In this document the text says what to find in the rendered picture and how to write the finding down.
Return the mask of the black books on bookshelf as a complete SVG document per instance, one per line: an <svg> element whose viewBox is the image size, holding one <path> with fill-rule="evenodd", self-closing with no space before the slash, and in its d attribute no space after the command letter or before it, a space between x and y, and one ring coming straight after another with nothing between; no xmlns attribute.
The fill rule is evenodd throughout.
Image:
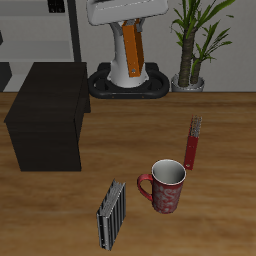
<svg viewBox="0 0 256 256"><path fill-rule="evenodd" d="M64 13L64 0L47 0L48 10L50 13Z"/></svg>

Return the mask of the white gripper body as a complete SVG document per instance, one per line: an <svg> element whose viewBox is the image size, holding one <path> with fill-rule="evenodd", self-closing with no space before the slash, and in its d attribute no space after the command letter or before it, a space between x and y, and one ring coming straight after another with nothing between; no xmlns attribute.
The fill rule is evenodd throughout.
<svg viewBox="0 0 256 256"><path fill-rule="evenodd" d="M165 14L167 0L87 0L88 20L97 26Z"/></svg>

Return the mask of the dark wooden cabinet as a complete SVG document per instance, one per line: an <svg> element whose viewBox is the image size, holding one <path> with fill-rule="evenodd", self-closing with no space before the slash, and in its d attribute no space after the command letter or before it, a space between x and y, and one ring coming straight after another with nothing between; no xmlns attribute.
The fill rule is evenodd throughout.
<svg viewBox="0 0 256 256"><path fill-rule="evenodd" d="M5 118L20 169L79 171L90 111L86 63L34 63Z"/></svg>

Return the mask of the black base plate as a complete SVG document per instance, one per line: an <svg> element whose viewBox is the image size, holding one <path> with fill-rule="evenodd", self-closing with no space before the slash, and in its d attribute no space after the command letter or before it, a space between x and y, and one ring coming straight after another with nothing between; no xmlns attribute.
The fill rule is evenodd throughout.
<svg viewBox="0 0 256 256"><path fill-rule="evenodd" d="M145 68L149 79L138 87L122 88L107 79L110 73L109 62L103 62L88 78L90 94L99 99L157 99L164 97L170 88L169 79L159 71L154 62L146 62Z"/></svg>

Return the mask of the green pot plant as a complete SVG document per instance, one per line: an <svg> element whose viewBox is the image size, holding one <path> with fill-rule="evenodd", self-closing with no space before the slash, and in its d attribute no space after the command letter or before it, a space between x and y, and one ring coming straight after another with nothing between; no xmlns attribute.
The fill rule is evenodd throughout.
<svg viewBox="0 0 256 256"><path fill-rule="evenodd" d="M229 28L213 38L219 21L208 28L204 27L204 24L234 2L235 0L223 0L216 4L216 0L213 0L205 10L202 10L201 0L182 0L183 14L175 9L179 18L172 22L172 26L177 24L181 29L180 32L176 31L176 35L182 54L179 73L171 79L172 92L203 91L205 81L199 76L202 63L206 60L214 60L211 54L215 50L231 44L231 41L225 41Z"/></svg>

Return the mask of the orange book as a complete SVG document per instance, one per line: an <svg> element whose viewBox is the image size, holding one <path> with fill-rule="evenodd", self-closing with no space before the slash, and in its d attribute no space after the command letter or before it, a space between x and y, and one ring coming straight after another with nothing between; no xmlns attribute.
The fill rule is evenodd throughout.
<svg viewBox="0 0 256 256"><path fill-rule="evenodd" d="M144 53L141 32L138 29L140 20L126 20L122 25L127 67L130 77L139 77L144 65Z"/></svg>

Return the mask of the red patterned mug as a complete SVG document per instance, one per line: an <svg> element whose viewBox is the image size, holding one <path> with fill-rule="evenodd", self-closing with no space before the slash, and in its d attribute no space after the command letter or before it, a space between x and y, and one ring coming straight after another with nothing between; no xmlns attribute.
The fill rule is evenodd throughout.
<svg viewBox="0 0 256 256"><path fill-rule="evenodd" d="M169 214L173 213L178 206L185 178L186 170L179 162L164 159L152 166L150 174L142 174L138 177L137 187L157 212ZM141 186L141 183L146 180L151 183L151 194Z"/></svg>

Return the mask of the white bookshelf with dark post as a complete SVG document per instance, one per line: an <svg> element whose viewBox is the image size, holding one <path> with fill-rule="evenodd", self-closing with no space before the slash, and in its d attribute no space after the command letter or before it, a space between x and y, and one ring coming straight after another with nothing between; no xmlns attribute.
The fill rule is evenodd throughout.
<svg viewBox="0 0 256 256"><path fill-rule="evenodd" d="M50 13L47 0L0 0L1 62L80 62L75 0Z"/></svg>

